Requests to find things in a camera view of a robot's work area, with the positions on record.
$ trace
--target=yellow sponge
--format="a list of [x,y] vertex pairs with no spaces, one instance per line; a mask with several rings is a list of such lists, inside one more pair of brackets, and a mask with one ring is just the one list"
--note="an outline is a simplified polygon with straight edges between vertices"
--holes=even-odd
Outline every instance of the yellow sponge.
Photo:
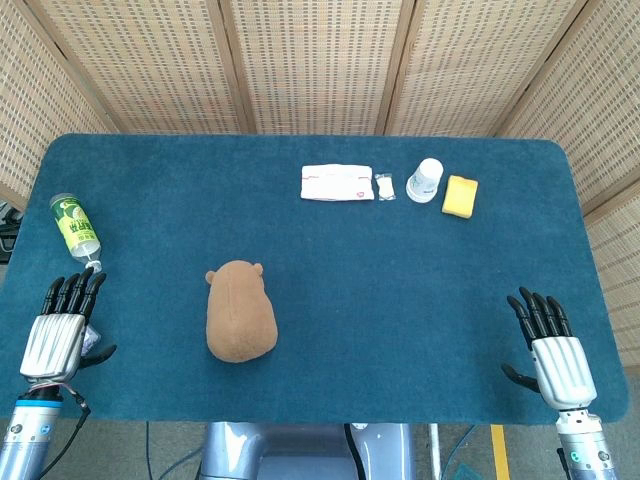
[[451,175],[447,182],[447,193],[442,204],[442,213],[469,218],[473,213],[478,182]]

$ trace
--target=bottle label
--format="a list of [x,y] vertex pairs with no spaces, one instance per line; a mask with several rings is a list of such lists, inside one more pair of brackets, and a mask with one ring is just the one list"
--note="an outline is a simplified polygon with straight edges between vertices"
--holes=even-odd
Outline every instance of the bottle label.
[[51,205],[51,210],[69,250],[81,242],[98,239],[77,198],[61,198]]

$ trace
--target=white package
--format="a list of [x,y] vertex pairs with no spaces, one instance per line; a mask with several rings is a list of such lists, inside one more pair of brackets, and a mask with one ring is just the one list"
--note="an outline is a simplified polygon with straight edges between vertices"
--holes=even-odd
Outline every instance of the white package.
[[373,200],[371,167],[365,165],[305,165],[300,197],[307,200]]

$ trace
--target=woven wall panel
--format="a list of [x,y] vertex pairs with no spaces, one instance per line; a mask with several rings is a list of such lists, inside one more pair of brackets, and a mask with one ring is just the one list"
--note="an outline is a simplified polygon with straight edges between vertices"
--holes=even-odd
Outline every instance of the woven wall panel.
[[426,1],[387,131],[488,135],[574,0]]
[[640,365],[640,195],[587,231],[620,357]]
[[259,133],[374,132],[401,0],[233,0]]
[[24,208],[56,137],[107,130],[14,2],[0,0],[0,192]]
[[567,152],[580,201],[640,165],[640,2],[603,0],[505,133]]
[[127,131],[239,131],[205,0],[46,0],[39,8]]

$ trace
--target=brown plush toy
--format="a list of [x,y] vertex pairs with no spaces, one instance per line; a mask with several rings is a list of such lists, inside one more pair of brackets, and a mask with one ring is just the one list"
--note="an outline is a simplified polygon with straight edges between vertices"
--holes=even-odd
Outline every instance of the brown plush toy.
[[207,345],[225,362],[246,362],[271,350],[278,340],[273,307],[264,292],[262,265],[234,260],[205,276],[211,285]]

